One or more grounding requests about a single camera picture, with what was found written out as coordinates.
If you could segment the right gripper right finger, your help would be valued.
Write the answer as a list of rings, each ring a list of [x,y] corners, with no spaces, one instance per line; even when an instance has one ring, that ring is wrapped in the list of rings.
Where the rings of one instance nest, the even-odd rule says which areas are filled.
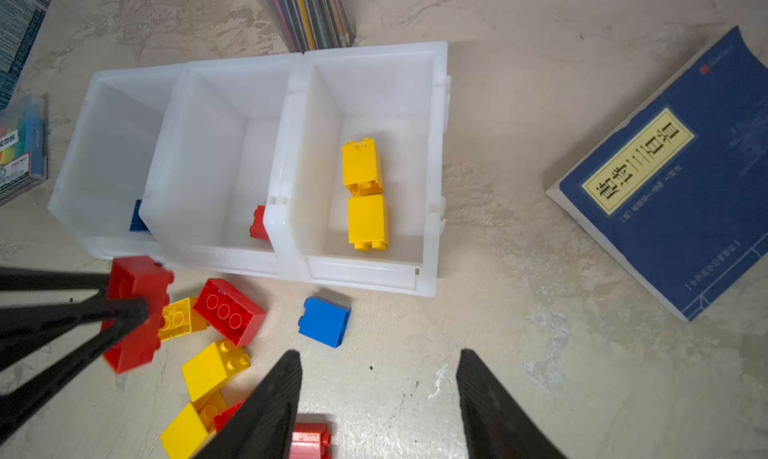
[[[562,458],[480,357],[464,349],[456,373],[470,458]]]

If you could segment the small red brick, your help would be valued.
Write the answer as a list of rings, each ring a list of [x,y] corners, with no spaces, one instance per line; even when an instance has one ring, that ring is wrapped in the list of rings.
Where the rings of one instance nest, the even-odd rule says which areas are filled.
[[[259,205],[253,214],[253,222],[249,228],[249,235],[253,239],[269,242],[269,236],[264,226],[266,207]]]

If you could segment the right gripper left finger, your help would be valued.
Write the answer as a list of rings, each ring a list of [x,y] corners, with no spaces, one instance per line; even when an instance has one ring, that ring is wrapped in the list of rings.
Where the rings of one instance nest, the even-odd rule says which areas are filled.
[[[288,350],[195,458],[287,458],[301,384],[300,354]]]

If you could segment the small blue brick top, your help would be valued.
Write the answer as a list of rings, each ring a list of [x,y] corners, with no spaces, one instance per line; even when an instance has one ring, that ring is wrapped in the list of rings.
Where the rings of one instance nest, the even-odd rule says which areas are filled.
[[[351,309],[319,297],[305,300],[304,313],[298,321],[301,335],[331,348],[344,340]]]

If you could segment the long red brick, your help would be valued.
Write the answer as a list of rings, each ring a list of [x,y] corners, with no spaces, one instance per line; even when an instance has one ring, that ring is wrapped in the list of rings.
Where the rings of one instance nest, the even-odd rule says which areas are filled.
[[[148,256],[113,260],[106,299],[128,304],[130,324],[135,328],[104,354],[116,374],[152,362],[160,348],[159,331],[164,326],[163,309],[170,303],[167,290],[174,274]]]
[[[249,345],[267,312],[224,279],[208,279],[193,310],[236,347]]]

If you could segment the long red brick top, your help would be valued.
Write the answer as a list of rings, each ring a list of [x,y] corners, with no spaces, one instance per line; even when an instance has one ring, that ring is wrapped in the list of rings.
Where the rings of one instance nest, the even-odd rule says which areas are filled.
[[[224,279],[208,279],[193,310],[236,347],[249,345],[267,312]]]

